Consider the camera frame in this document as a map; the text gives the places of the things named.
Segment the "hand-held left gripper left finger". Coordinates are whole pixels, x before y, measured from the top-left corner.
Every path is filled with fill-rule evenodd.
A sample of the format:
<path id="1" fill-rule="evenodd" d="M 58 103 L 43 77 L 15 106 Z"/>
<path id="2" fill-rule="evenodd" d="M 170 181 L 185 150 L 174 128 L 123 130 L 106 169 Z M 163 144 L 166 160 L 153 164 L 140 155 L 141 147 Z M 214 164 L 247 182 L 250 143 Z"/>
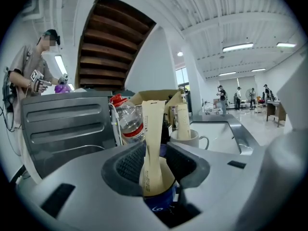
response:
<path id="1" fill-rule="evenodd" d="M 51 231 L 168 231 L 143 200 L 144 154 L 134 143 L 77 157 L 20 198 Z"/>

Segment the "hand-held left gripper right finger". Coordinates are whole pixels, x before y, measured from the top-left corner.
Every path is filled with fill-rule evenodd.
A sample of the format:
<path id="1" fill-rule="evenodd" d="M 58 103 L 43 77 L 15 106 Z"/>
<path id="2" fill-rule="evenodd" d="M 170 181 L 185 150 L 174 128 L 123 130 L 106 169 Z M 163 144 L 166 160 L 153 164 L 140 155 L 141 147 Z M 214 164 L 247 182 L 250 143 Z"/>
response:
<path id="1" fill-rule="evenodd" d="M 180 184 L 181 224 L 172 231 L 259 231 L 267 223 L 259 178 L 265 149 L 228 154 L 168 143 L 167 163 Z"/>

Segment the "white ceramic mug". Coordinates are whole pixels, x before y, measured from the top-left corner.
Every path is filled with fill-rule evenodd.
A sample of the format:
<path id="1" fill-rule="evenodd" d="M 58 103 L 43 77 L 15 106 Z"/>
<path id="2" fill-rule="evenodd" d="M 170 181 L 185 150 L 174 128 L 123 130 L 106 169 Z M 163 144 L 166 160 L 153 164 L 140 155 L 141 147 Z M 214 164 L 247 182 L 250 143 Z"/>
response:
<path id="1" fill-rule="evenodd" d="M 206 139 L 206 144 L 204 144 L 203 147 L 200 146 L 200 140 L 202 139 Z M 178 130 L 173 131 L 170 136 L 170 142 L 178 142 L 191 147 L 201 148 L 204 150 L 207 150 L 210 144 L 210 140 L 208 137 L 200 136 L 199 133 L 193 129 L 191 129 L 191 138 L 187 140 L 180 140 L 178 138 Z"/>

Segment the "blue ceramic mug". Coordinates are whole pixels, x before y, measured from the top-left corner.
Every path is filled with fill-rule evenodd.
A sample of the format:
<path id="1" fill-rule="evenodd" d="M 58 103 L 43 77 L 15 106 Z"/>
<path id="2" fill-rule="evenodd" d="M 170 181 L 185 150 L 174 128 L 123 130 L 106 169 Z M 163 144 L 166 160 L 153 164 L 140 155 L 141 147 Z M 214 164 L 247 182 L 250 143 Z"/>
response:
<path id="1" fill-rule="evenodd" d="M 164 190 L 160 194 L 156 195 L 149 195 L 146 193 L 143 194 L 144 202 L 154 213 L 167 210 L 173 205 L 176 190 L 178 188 L 178 182 L 167 165 L 167 160 L 164 157 L 159 157 L 159 163 L 162 172 Z"/>

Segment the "white sink basin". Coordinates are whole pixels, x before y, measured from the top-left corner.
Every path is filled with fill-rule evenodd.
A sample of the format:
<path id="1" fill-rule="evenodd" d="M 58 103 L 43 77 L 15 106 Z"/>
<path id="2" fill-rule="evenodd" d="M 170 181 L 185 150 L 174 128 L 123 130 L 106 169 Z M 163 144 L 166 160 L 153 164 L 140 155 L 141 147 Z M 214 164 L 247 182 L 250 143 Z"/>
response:
<path id="1" fill-rule="evenodd" d="M 229 154 L 240 154 L 239 146 L 228 123 L 191 123 L 192 130 L 198 132 L 199 148 L 204 149 L 209 141 L 208 150 Z"/>

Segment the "white power strip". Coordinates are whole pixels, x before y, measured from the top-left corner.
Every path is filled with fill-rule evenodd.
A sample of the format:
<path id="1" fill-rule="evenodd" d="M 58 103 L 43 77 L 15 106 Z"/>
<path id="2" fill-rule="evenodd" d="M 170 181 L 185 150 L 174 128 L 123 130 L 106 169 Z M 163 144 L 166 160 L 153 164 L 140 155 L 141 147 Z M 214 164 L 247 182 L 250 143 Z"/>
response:
<path id="1" fill-rule="evenodd" d="M 109 103 L 109 107 L 111 110 L 111 125 L 113 129 L 114 137 L 115 137 L 115 142 L 117 146 L 122 146 L 123 141 L 122 141 L 122 135 L 121 135 L 121 128 L 119 124 L 119 115 L 113 104 Z"/>

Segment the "dark grey washing machine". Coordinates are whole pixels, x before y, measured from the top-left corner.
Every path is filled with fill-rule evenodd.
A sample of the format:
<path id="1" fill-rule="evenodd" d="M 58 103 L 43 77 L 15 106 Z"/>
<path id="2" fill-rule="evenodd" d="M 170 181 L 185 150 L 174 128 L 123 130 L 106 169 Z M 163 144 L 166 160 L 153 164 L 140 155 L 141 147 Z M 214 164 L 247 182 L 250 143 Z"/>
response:
<path id="1" fill-rule="evenodd" d="M 41 178 L 70 160 L 116 146 L 110 91 L 85 91 L 25 98 L 21 125 Z"/>

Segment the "clear plastic water bottle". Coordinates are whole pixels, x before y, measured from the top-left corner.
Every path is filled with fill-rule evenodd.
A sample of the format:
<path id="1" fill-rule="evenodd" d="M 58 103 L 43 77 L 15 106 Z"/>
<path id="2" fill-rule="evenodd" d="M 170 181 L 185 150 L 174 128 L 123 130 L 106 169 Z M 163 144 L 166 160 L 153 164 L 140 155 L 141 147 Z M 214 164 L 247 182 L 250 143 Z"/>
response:
<path id="1" fill-rule="evenodd" d="M 121 138 L 126 143 L 145 140 L 142 110 L 120 94 L 110 98 L 110 103 L 118 114 Z"/>

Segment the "black pump bottle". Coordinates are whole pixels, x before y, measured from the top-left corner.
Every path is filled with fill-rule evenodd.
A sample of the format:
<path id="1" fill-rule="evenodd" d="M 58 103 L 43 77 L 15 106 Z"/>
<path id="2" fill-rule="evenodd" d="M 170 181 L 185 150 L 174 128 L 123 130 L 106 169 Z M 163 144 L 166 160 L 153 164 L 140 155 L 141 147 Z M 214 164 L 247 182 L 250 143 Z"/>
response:
<path id="1" fill-rule="evenodd" d="M 164 113 L 162 132 L 161 132 L 161 144 L 167 144 L 167 142 L 170 140 L 169 123 L 168 123 L 168 120 L 166 119 L 166 116 L 167 116 L 167 113 Z"/>

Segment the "dark tall cabinet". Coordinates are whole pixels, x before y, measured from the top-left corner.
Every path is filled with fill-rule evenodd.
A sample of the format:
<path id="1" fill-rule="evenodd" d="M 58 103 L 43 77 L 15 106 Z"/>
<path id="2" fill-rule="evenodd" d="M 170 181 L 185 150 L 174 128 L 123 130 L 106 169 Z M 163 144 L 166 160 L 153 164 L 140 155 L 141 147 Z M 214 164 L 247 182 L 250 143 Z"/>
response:
<path id="1" fill-rule="evenodd" d="M 192 101 L 191 101 L 191 92 L 188 89 L 184 89 L 185 90 L 185 95 L 186 95 L 186 102 L 187 102 L 187 106 L 188 106 L 188 112 L 190 114 L 192 114 Z"/>

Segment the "wooden table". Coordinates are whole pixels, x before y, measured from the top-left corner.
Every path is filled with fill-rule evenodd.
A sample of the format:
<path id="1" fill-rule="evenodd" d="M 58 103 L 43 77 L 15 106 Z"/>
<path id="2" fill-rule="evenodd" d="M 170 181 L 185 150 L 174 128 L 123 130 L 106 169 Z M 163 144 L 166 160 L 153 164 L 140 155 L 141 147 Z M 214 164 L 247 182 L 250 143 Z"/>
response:
<path id="1" fill-rule="evenodd" d="M 282 121 L 286 121 L 286 111 L 280 101 L 267 102 L 266 121 L 268 121 L 270 117 L 277 123 L 277 127 L 280 126 Z"/>

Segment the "purple container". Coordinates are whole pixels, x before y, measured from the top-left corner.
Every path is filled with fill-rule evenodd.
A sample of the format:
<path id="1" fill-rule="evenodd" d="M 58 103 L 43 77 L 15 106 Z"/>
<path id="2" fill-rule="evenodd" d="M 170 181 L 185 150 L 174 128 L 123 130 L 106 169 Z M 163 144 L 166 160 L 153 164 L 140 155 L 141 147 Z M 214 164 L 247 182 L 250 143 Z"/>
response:
<path id="1" fill-rule="evenodd" d="M 58 84 L 54 87 L 55 93 L 70 93 L 71 88 L 67 84 Z"/>

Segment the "cardboard box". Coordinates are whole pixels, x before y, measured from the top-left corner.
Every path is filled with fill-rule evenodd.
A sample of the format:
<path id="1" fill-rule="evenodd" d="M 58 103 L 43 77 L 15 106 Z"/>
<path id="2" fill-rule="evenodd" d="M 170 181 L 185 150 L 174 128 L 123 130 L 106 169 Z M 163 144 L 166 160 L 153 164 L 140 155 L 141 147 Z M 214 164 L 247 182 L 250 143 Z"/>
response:
<path id="1" fill-rule="evenodd" d="M 171 107 L 177 106 L 177 104 L 181 103 L 182 94 L 184 91 L 182 89 L 178 90 L 147 90 L 147 91 L 140 91 L 132 96 L 129 100 L 135 104 L 140 105 L 143 101 L 149 100 L 159 100 L 165 101 L 164 113 L 167 114 L 167 121 L 173 127 L 175 126 L 174 123 L 174 115 L 171 113 Z"/>

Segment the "window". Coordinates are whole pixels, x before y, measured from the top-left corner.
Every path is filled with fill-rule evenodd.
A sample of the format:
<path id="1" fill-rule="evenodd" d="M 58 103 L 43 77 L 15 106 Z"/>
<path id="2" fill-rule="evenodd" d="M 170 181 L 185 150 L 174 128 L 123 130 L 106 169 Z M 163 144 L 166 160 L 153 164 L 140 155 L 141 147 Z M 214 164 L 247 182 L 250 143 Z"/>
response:
<path id="1" fill-rule="evenodd" d="M 177 78 L 177 84 L 182 85 L 184 83 L 188 83 L 188 74 L 187 74 L 187 68 L 181 68 L 176 70 L 176 78 Z"/>

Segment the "wooden staircase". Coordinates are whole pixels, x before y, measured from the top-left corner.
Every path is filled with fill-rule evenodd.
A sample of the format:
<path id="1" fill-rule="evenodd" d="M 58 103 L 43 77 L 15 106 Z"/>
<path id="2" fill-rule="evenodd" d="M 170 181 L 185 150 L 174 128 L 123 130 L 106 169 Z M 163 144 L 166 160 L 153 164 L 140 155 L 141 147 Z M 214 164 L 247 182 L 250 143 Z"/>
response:
<path id="1" fill-rule="evenodd" d="M 95 0 L 80 38 L 76 85 L 119 91 L 144 42 L 156 25 L 120 0 Z"/>

